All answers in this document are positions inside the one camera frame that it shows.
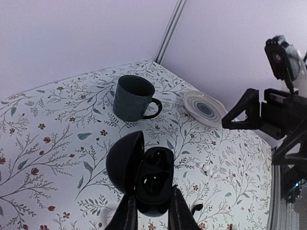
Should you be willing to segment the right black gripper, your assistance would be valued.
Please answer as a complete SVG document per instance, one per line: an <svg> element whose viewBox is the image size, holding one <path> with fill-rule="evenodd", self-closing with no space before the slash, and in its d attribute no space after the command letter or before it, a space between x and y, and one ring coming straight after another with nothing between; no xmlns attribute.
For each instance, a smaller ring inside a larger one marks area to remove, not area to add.
<svg viewBox="0 0 307 230"><path fill-rule="evenodd" d="M247 118L244 121L234 121L243 112ZM307 120L306 98L272 88L266 89L264 102L261 103L261 119L264 122L261 131L272 138L282 139L288 135L274 152L273 165L299 165L307 162L307 125L302 124ZM247 89L221 122L226 129L259 129L259 90ZM289 153L298 144L299 151Z"/></svg>

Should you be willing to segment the black earbud charging case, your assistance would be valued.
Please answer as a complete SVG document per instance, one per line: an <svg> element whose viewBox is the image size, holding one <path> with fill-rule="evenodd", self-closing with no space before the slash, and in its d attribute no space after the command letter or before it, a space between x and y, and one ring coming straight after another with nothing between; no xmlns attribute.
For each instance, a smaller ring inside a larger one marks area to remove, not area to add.
<svg viewBox="0 0 307 230"><path fill-rule="evenodd" d="M123 194L133 195L146 216L167 212L174 176L174 154L166 147L145 149L141 130L116 141L106 158L107 175Z"/></svg>

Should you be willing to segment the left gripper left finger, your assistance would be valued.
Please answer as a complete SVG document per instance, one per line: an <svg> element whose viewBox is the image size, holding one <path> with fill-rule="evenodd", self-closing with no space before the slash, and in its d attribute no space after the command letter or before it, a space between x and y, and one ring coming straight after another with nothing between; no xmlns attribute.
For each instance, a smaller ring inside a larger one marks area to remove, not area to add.
<svg viewBox="0 0 307 230"><path fill-rule="evenodd" d="M133 195L125 194L105 230L137 230L138 213Z"/></svg>

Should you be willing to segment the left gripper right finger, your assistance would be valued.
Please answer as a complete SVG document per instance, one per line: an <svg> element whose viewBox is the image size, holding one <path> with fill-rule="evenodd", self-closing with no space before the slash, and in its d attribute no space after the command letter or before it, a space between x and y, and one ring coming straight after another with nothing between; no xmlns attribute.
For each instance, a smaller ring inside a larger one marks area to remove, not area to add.
<svg viewBox="0 0 307 230"><path fill-rule="evenodd" d="M172 187L170 206L168 209L169 230L198 230L199 226L190 212L190 209L181 193L176 187Z"/></svg>

